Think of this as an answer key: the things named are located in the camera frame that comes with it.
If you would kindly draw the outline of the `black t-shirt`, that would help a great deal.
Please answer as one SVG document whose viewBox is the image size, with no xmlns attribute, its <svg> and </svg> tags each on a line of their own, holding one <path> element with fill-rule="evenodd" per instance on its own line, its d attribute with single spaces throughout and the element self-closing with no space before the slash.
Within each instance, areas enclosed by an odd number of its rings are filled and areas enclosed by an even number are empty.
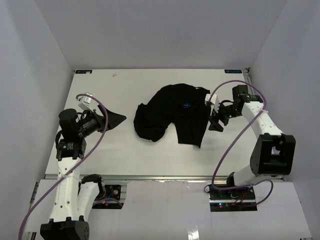
<svg viewBox="0 0 320 240">
<path fill-rule="evenodd" d="M 133 126 L 145 140 L 159 141 L 174 124 L 179 144 L 201 147 L 211 113 L 208 89 L 185 83 L 162 87 L 147 104 L 138 105 Z"/>
</svg>

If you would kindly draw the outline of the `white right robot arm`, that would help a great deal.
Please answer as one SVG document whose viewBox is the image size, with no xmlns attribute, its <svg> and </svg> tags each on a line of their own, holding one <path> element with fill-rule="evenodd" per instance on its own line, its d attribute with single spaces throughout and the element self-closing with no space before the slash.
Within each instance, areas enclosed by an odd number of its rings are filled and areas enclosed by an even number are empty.
<svg viewBox="0 0 320 240">
<path fill-rule="evenodd" d="M 232 172 L 226 180 L 227 189 L 248 188 L 265 179 L 288 176 L 292 171 L 296 139 L 285 134 L 273 122 L 261 94 L 248 91 L 247 85 L 232 88 L 232 100 L 219 101 L 217 94 L 207 94 L 205 104 L 212 107 L 209 130 L 222 132 L 229 120 L 244 117 L 256 136 L 249 164 Z"/>
</svg>

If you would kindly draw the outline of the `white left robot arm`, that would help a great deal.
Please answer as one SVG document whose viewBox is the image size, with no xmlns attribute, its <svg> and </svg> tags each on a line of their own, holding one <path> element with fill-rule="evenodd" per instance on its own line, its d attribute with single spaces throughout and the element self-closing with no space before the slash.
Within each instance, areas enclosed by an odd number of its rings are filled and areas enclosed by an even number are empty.
<svg viewBox="0 0 320 240">
<path fill-rule="evenodd" d="M 82 113 L 73 108 L 60 112 L 61 130 L 56 136 L 58 177 L 54 205 L 47 223 L 40 226 L 45 240 L 87 240 L 90 237 L 89 214 L 94 202 L 106 195 L 103 178 L 99 174 L 80 177 L 80 162 L 85 157 L 85 138 L 112 130 L 126 120 L 99 105 L 101 114 L 89 106 Z"/>
</svg>

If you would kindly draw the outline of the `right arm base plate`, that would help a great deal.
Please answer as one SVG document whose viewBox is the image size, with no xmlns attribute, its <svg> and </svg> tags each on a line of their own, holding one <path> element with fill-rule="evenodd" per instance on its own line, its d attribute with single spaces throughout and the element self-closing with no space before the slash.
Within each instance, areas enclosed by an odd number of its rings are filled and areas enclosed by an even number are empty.
<svg viewBox="0 0 320 240">
<path fill-rule="evenodd" d="M 217 190 L 207 185 L 204 192 L 209 196 L 211 212 L 257 211 L 256 195 L 253 187 L 233 190 Z"/>
</svg>

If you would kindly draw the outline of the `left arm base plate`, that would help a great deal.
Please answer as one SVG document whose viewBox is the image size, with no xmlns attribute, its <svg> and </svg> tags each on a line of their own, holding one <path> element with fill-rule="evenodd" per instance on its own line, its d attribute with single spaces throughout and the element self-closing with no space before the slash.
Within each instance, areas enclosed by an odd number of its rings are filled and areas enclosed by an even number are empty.
<svg viewBox="0 0 320 240">
<path fill-rule="evenodd" d="M 119 184 L 115 185 L 105 185 L 105 195 L 103 199 L 115 199 L 117 201 L 121 201 L 121 193 L 122 193 L 122 186 Z M 122 206 L 120 206 L 114 200 L 104 200 L 98 204 L 92 206 L 93 209 L 113 209 L 113 210 L 120 210 Z"/>
</svg>

